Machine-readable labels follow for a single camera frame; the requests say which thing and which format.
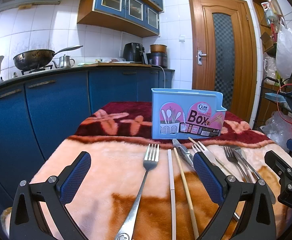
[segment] barcode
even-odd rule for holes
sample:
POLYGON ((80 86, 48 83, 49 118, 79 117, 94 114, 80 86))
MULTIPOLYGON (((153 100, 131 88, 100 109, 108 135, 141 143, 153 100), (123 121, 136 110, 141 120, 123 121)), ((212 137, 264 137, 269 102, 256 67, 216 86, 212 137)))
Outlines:
POLYGON ((200 135, 209 136, 210 135, 210 132, 201 131, 201 134, 200 135))

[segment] countertop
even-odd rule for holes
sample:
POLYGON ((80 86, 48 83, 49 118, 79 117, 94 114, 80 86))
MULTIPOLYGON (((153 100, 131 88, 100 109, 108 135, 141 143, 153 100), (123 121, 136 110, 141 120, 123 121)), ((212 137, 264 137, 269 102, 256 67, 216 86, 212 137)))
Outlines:
MULTIPOLYGON (((59 73, 68 73, 68 72, 76 72, 76 71, 88 71, 94 69, 112 69, 118 67, 131 67, 131 68, 141 68, 141 69, 157 69, 161 70, 161 68, 152 66, 152 65, 143 65, 143 64, 134 64, 134 63, 95 63, 91 65, 85 65, 81 67, 73 67, 73 68, 57 68, 57 69, 50 69, 44 70, 40 72, 35 72, 31 74, 25 74, 23 76, 19 76, 16 78, 11 78, 6 81, 0 82, 0 89, 6 88, 10 85, 18 84, 21 82, 29 81, 35 78, 55 75, 59 73)), ((166 71, 175 71, 173 69, 164 69, 166 71)))

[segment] red wire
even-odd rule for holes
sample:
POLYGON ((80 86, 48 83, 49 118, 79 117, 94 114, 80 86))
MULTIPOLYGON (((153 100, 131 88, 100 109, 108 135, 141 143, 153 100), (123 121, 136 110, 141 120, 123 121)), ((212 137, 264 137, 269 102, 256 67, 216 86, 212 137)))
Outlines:
MULTIPOLYGON (((291 85, 292 85, 292 84, 286 84, 286 85, 281 86, 281 87, 278 89, 278 91, 277 91, 277 95, 279 94, 279 91, 280 91, 283 87, 291 86, 291 85)), ((292 124, 292 122, 287 121, 286 119, 284 119, 284 118, 281 116, 280 111, 279 111, 279 105, 278 105, 278 96, 276 97, 276 102, 277 102, 277 109, 278 109, 278 113, 279 113, 280 117, 281 117, 284 121, 286 121, 287 123, 292 124)))

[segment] blue gripper pad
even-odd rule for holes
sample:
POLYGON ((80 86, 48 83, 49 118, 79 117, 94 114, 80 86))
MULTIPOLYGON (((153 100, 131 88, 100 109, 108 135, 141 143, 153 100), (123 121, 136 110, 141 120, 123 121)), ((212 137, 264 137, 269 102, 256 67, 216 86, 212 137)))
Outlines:
POLYGON ((83 156, 78 160, 78 157, 80 157, 79 155, 77 159, 71 165, 73 166, 75 162, 77 162, 77 164, 75 165, 75 167, 73 168, 69 176, 65 179, 64 183, 60 187, 59 199, 63 205, 72 202, 77 190, 79 189, 81 183, 83 182, 90 168, 91 161, 92 161, 90 154, 87 152, 82 152, 82 153, 84 153, 83 156))
POLYGON ((195 153, 193 157, 193 167, 195 168, 195 171, 204 185, 211 201, 220 206, 224 202, 225 192, 227 189, 227 184, 225 182, 226 176, 219 169, 219 167, 213 166, 202 152, 195 153), (222 180, 218 180, 216 178, 214 173, 218 172, 217 169, 219 169, 222 173, 218 174, 218 176, 220 179, 223 179, 224 183, 222 180))

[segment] stainless steel kettle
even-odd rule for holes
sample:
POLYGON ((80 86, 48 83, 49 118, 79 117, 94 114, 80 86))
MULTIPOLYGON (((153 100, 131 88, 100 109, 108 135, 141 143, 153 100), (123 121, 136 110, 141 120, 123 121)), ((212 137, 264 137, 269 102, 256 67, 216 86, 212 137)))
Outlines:
POLYGON ((55 68, 61 68, 61 67, 64 67, 64 68, 71 68, 72 66, 75 65, 75 60, 70 58, 70 56, 66 56, 64 54, 64 56, 61 56, 59 58, 59 64, 57 66, 56 62, 52 60, 52 62, 54 62, 54 65, 55 65, 55 68))

